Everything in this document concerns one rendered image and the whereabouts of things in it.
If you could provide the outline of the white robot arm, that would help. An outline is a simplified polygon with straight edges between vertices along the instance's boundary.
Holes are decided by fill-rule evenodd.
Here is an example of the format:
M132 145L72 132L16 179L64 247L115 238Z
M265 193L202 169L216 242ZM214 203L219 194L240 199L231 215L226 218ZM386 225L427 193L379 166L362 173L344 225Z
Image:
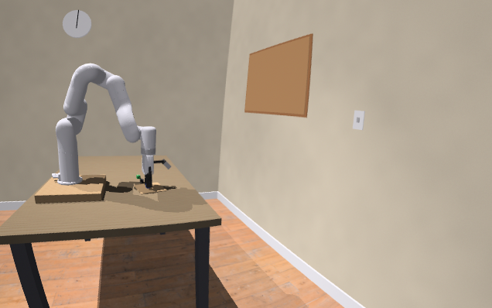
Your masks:
M96 64L84 64L75 70L70 82L63 105L67 117L61 119L56 125L60 173L53 173L52 178L57 178L60 185L74 185L83 181L83 178L79 176L76 135L83 128L87 113L87 102L84 98L90 82L108 90L127 141L133 143L141 139L141 154L155 154L156 129L136 125L132 103L123 79L103 70Z

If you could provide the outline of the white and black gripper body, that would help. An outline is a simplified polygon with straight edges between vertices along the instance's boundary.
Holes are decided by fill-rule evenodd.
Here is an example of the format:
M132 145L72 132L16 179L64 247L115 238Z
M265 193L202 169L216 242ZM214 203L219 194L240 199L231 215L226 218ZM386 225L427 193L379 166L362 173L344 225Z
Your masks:
M149 167L151 166L152 175L154 173L154 155L145 155L142 156L142 172L145 174L149 173Z

